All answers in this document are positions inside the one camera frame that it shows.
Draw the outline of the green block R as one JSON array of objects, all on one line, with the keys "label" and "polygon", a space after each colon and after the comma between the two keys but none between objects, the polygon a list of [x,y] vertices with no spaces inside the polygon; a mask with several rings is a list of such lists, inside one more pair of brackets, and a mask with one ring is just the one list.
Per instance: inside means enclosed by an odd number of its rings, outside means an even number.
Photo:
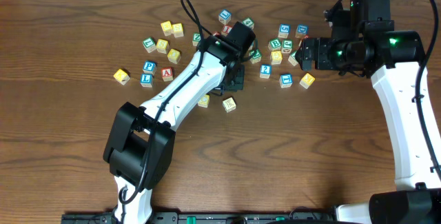
[{"label": "green block R", "polygon": [[290,62],[293,66],[298,65],[298,62],[297,62],[297,60],[296,60],[296,51],[292,52],[292,53],[289,55],[288,62]]}]

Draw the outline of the yellow block C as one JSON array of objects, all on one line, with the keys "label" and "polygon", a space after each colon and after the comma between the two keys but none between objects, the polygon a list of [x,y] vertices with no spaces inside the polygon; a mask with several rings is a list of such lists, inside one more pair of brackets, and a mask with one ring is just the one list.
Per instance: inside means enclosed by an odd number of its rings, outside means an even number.
[{"label": "yellow block C", "polygon": [[199,101],[198,101],[198,106],[199,107],[203,107],[203,108],[207,108],[209,105],[209,98],[210,96],[208,94],[205,94]]}]

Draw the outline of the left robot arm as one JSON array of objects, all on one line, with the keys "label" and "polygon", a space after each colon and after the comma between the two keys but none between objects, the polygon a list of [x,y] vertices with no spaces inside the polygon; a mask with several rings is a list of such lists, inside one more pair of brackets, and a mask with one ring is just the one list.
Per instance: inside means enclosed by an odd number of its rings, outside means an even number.
[{"label": "left robot arm", "polygon": [[172,162],[176,130],[211,90],[227,88],[242,68],[256,35],[237,22],[223,35],[202,39],[189,65],[159,94],[116,113],[103,160],[118,187],[113,223],[147,223],[153,188]]}]

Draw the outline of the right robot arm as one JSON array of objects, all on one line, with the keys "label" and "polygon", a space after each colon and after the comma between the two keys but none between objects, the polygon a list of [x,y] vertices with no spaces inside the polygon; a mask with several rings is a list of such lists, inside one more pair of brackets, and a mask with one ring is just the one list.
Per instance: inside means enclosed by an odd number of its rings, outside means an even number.
[{"label": "right robot arm", "polygon": [[427,89],[421,38],[397,31],[390,0],[350,0],[325,14],[329,38],[305,38],[295,58],[304,71],[334,70],[369,79],[393,148],[393,192],[339,205],[337,223],[439,223],[440,133]]}]

